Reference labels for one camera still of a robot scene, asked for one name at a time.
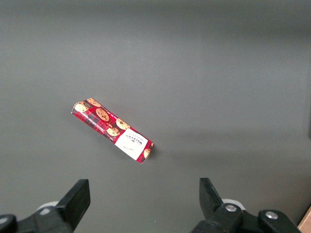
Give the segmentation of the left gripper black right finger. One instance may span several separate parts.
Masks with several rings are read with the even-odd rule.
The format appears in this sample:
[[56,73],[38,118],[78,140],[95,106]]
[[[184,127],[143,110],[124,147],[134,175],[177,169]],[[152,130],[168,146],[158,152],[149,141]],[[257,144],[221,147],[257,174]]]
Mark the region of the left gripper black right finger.
[[225,203],[209,178],[200,178],[199,202],[205,217],[193,233],[299,233],[283,212],[264,209],[257,216],[232,202]]

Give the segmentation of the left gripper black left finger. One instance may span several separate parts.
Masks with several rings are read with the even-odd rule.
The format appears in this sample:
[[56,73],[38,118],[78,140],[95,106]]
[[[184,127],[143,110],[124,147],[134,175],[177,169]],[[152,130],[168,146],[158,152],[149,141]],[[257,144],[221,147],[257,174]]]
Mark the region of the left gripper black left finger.
[[80,179],[55,206],[39,208],[18,221],[13,214],[0,216],[2,233],[72,233],[90,206],[89,180]]

